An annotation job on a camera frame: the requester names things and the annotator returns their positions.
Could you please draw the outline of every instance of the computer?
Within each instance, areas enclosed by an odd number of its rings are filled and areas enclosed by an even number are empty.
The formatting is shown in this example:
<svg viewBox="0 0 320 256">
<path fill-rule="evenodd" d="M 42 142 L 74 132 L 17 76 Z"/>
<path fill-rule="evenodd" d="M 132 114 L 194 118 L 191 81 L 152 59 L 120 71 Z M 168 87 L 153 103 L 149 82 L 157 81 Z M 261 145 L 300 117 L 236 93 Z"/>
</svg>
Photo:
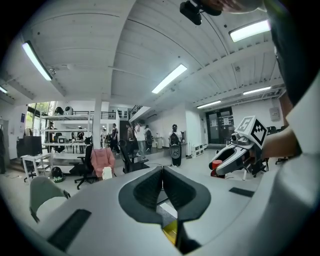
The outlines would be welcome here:
<svg viewBox="0 0 320 256">
<path fill-rule="evenodd" d="M 25 153 L 30 156 L 42 154 L 41 136 L 24 137 Z"/>
</svg>

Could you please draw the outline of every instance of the pink cloth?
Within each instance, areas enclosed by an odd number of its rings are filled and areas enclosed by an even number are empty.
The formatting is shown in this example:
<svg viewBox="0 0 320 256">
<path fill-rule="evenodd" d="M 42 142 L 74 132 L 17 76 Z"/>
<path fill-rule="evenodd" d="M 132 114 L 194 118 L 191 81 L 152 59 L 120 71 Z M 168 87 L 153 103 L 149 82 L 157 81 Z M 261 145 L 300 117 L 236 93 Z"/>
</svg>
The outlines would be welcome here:
<svg viewBox="0 0 320 256">
<path fill-rule="evenodd" d="M 92 149 L 91 164 L 97 177 L 102 177 L 102 171 L 105 167 L 111 167 L 112 174 L 114 174 L 115 161 L 110 147 Z"/>
</svg>

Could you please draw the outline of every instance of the door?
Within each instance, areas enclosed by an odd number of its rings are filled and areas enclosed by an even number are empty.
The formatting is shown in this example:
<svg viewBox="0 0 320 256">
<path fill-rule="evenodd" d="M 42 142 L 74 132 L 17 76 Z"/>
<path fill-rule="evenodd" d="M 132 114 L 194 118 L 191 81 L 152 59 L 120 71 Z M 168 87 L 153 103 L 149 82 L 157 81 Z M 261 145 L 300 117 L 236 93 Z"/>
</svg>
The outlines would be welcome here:
<svg viewBox="0 0 320 256">
<path fill-rule="evenodd" d="M 211 113 L 207 114 L 207 127 L 208 127 L 208 142 L 210 144 L 219 144 L 220 135 L 219 135 L 219 125 L 218 125 L 218 114 Z"/>
<path fill-rule="evenodd" d="M 228 144 L 231 140 L 231 135 L 235 132 L 234 117 L 231 109 L 218 113 L 219 124 L 219 143 Z"/>
<path fill-rule="evenodd" d="M 206 122 L 210 144 L 227 144 L 231 140 L 235 131 L 231 107 L 207 112 Z"/>
</svg>

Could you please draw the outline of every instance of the backpack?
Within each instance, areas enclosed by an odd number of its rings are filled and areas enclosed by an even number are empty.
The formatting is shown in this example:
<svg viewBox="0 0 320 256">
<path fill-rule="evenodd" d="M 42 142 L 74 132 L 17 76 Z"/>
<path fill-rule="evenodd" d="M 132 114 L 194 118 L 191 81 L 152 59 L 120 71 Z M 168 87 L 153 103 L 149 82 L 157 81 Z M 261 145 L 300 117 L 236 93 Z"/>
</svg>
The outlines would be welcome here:
<svg viewBox="0 0 320 256">
<path fill-rule="evenodd" d="M 175 132 L 170 135 L 170 145 L 179 145 L 179 138 Z"/>
</svg>

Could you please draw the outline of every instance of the floor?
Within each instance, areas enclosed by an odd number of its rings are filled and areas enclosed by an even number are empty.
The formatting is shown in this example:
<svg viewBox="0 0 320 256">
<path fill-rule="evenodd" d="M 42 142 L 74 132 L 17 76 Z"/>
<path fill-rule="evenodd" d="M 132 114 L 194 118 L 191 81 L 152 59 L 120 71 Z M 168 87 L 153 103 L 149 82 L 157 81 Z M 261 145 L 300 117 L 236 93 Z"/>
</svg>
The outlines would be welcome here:
<svg viewBox="0 0 320 256">
<path fill-rule="evenodd" d="M 212 160 L 213 156 L 215 155 L 216 151 L 214 149 L 206 149 L 204 151 L 204 154 L 191 159 L 183 158 L 181 161 L 181 166 L 179 167 L 182 170 L 186 170 L 188 172 L 195 172 L 202 175 L 210 176 L 210 170 L 208 168 L 208 163 Z M 276 159 L 270 159 L 269 160 L 269 170 L 275 171 L 279 168 L 279 165 L 275 165 Z M 162 157 L 154 160 L 150 160 L 146 162 L 150 167 L 155 167 L 158 165 L 170 165 L 171 164 L 171 158 L 170 157 Z M 119 166 L 114 169 L 115 174 L 117 176 L 125 175 L 123 173 L 123 167 Z M 234 179 L 234 180 L 242 180 L 244 172 L 242 170 L 237 170 L 232 173 L 229 173 L 227 175 L 227 179 Z M 246 175 L 246 181 L 243 182 L 250 182 L 250 183 L 257 183 L 259 184 L 261 181 L 261 178 L 263 176 L 263 173 L 258 173 L 256 178 L 253 178 L 253 176 L 248 173 Z M 24 182 L 25 174 L 16 170 L 7 170 L 5 174 L 0 175 L 0 190 L 2 193 L 2 196 L 5 198 L 9 209 L 11 210 L 12 214 L 19 218 L 20 220 L 23 220 L 25 223 L 27 223 L 30 227 L 35 228 L 37 226 L 34 219 L 31 217 L 29 212 L 29 184 Z M 77 185 L 75 184 L 74 180 L 77 179 L 77 176 L 67 176 L 66 179 L 61 183 L 56 183 L 58 187 L 60 187 L 63 190 L 66 190 L 68 193 L 70 193 L 71 196 L 74 196 L 78 190 Z M 86 182 L 83 183 L 80 187 L 81 190 L 86 189 L 87 186 L 90 186 L 90 184 L 87 184 Z M 40 220 L 45 219 L 51 211 L 53 211 L 55 208 L 57 208 L 61 203 L 64 202 L 64 198 L 53 198 L 46 203 L 44 203 L 38 210 L 37 216 Z M 167 205 L 163 205 L 164 210 L 168 208 Z"/>
</svg>

